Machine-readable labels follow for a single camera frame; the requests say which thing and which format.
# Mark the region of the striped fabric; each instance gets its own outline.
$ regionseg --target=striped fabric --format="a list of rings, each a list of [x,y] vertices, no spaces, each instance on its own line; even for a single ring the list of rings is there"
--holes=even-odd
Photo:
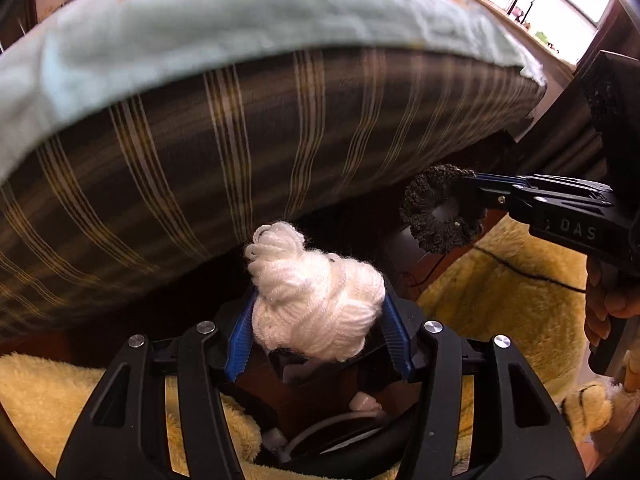
[[[134,95],[0,187],[0,338],[126,304],[253,230],[387,186],[526,115],[515,68],[294,52]]]

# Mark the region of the white yarn skein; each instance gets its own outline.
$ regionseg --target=white yarn skein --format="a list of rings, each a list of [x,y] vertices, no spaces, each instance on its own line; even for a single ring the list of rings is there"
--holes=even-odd
[[[362,350],[385,297],[376,269],[305,250],[303,235],[286,222],[256,229],[245,255],[259,292],[252,323],[261,345],[338,361]]]

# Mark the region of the blue gripper pad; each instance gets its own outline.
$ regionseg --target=blue gripper pad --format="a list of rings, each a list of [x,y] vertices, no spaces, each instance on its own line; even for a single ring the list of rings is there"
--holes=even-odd
[[[414,371],[411,362],[411,341],[389,293],[385,294],[385,301],[382,303],[382,316],[378,323],[385,337],[386,348],[394,369],[402,375],[404,380],[407,380]]]
[[[254,303],[257,297],[258,290],[254,289],[236,322],[231,336],[229,336],[225,375],[232,382],[235,382],[238,375],[244,372],[246,362],[249,360],[249,354],[251,353],[251,347],[254,344],[254,329],[251,323],[251,316],[254,312]]]

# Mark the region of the fingernail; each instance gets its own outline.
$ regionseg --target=fingernail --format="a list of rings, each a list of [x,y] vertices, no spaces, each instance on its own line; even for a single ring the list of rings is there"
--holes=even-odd
[[[617,312],[626,307],[625,297],[619,292],[610,292],[604,298],[604,306],[609,312]]]

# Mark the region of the bed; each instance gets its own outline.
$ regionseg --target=bed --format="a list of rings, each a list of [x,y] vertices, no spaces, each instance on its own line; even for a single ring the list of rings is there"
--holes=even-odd
[[[471,0],[75,0],[0,56],[0,339],[394,184],[545,91]]]

